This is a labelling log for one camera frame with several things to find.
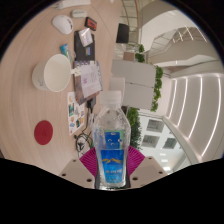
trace ceiling light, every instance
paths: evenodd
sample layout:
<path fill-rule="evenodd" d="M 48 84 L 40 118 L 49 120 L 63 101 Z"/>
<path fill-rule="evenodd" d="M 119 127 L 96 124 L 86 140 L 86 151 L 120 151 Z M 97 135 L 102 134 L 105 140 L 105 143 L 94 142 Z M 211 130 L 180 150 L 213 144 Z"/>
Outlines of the ceiling light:
<path fill-rule="evenodd" d="M 185 26 L 185 27 L 186 27 L 186 26 Z M 186 27 L 186 28 L 187 28 L 187 27 Z M 191 33 L 190 33 L 190 31 L 188 30 L 188 28 L 187 28 L 187 31 L 188 31 L 188 33 L 189 33 L 190 36 L 191 36 Z M 194 40 L 192 36 L 191 36 L 191 39 Z"/>
<path fill-rule="evenodd" d="M 182 36 L 181 36 L 180 32 L 179 32 L 179 35 L 180 35 L 180 39 L 183 41 L 183 39 L 182 39 Z"/>
<path fill-rule="evenodd" d="M 217 113 L 217 117 L 216 117 L 216 121 L 215 121 L 215 126 L 214 126 L 214 129 L 212 131 L 212 135 L 211 135 L 211 137 L 210 137 L 210 139 L 208 141 L 208 144 L 207 144 L 207 146 L 206 146 L 206 148 L 205 148 L 205 150 L 204 150 L 204 152 L 202 153 L 201 156 L 204 156 L 206 150 L 208 149 L 208 146 L 210 145 L 210 142 L 211 142 L 211 140 L 213 138 L 213 135 L 215 133 L 215 129 L 216 129 L 216 126 L 217 126 L 217 123 L 218 123 L 218 119 L 219 119 L 220 106 L 221 106 L 221 84 L 220 84 L 220 78 L 218 78 L 218 81 L 219 81 L 219 107 L 218 107 L 218 113 Z"/>
<path fill-rule="evenodd" d="M 174 16 L 176 15 L 176 14 L 175 14 L 174 12 L 172 12 L 172 11 L 169 11 L 169 13 L 172 14 L 172 15 L 174 15 Z"/>
<path fill-rule="evenodd" d="M 174 90 L 174 96 L 173 96 L 173 103 L 172 103 L 172 107 L 171 107 L 171 110 L 170 110 L 169 118 L 170 118 L 172 110 L 173 110 L 173 104 L 174 104 L 174 100 L 175 100 L 175 96 L 176 96 L 176 88 L 177 88 L 177 80 L 175 80 L 175 90 Z"/>
<path fill-rule="evenodd" d="M 207 42 L 207 40 L 205 39 L 204 35 L 201 33 L 201 31 L 198 29 L 199 33 L 202 35 L 202 37 L 204 38 L 205 42 Z"/>
<path fill-rule="evenodd" d="M 201 96 L 202 96 L 202 78 L 200 78 L 200 79 L 201 79 L 201 87 L 200 87 L 200 98 L 199 98 L 198 110 L 197 110 L 197 114 L 196 114 L 196 117 L 195 117 L 195 120 L 194 120 L 193 127 L 192 127 L 192 129 L 191 129 L 191 133 L 189 134 L 188 138 L 190 138 L 190 137 L 191 137 L 191 135 L 192 135 L 192 132 L 193 132 L 194 127 L 195 127 L 195 124 L 196 124 L 196 121 L 197 121 L 197 119 L 198 119 L 198 113 L 199 113 L 200 106 L 201 106 Z"/>
<path fill-rule="evenodd" d="M 181 111 L 180 119 L 179 119 L 179 122 L 178 122 L 177 126 L 179 126 L 179 124 L 180 124 L 180 120 L 181 120 L 181 118 L 182 118 L 183 111 L 184 111 L 185 100 L 186 100 L 186 96 L 187 96 L 187 82 L 188 82 L 188 80 L 186 79 L 185 94 L 184 94 L 184 102 L 183 102 L 182 111 Z"/>
<path fill-rule="evenodd" d="M 169 166 L 163 167 L 163 169 L 164 169 L 165 171 L 169 171 L 169 170 L 171 170 Z"/>

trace red round sticker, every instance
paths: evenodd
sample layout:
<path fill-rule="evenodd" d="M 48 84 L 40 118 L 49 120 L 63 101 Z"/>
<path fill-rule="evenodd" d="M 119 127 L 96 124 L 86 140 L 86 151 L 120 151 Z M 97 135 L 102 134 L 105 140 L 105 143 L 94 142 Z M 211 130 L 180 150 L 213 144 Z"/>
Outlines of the red round sticker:
<path fill-rule="evenodd" d="M 46 145 L 50 142 L 53 135 L 53 127 L 48 121 L 41 121 L 34 130 L 34 137 L 40 145 Z"/>

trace pamphlet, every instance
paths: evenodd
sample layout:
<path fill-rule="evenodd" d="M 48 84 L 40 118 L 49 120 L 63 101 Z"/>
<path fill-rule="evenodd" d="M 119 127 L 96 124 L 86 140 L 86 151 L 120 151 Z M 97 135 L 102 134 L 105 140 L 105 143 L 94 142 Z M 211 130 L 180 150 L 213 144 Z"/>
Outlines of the pamphlet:
<path fill-rule="evenodd" d="M 69 92 L 67 96 L 69 134 L 72 135 L 84 125 L 85 110 L 84 104 L 76 102 L 75 92 Z"/>

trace bottle label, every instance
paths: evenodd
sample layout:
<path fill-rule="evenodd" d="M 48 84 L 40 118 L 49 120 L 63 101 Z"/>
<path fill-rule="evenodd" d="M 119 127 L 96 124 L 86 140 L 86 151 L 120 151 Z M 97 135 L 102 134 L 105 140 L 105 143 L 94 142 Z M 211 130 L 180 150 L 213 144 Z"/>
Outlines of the bottle label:
<path fill-rule="evenodd" d="M 101 158 L 107 183 L 122 182 L 124 150 L 123 130 L 105 131 L 106 150 L 101 150 Z"/>
<path fill-rule="evenodd" d="M 120 183 L 123 174 L 124 150 L 101 150 L 107 183 Z"/>

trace water bottle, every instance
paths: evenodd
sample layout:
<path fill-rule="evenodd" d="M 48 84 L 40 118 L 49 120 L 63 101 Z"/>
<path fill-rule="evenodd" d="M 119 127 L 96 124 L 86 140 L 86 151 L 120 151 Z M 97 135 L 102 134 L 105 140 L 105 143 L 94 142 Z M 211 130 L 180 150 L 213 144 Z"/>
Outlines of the water bottle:
<path fill-rule="evenodd" d="M 121 109 L 120 91 L 101 91 L 101 110 L 92 127 L 101 183 L 106 188 L 126 185 L 126 159 L 131 127 Z"/>

